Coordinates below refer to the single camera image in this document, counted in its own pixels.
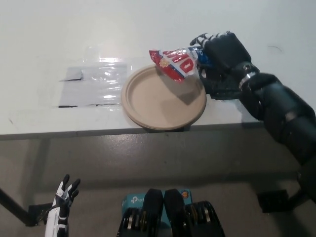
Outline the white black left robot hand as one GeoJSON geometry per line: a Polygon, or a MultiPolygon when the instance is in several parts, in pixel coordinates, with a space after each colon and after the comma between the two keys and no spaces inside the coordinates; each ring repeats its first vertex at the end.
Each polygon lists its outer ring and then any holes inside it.
{"type": "Polygon", "coordinates": [[[52,207],[48,211],[45,237],[68,237],[68,218],[75,197],[79,194],[80,179],[66,187],[70,175],[66,174],[56,191],[52,207]]]}

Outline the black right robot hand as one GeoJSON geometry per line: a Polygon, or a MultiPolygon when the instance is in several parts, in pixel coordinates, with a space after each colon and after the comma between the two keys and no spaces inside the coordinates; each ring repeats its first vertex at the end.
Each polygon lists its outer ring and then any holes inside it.
{"type": "Polygon", "coordinates": [[[251,62],[251,56],[236,35],[230,31],[211,35],[204,33],[195,37],[190,45],[198,44],[220,73],[232,77],[236,82],[248,75],[259,73],[251,62]]]}

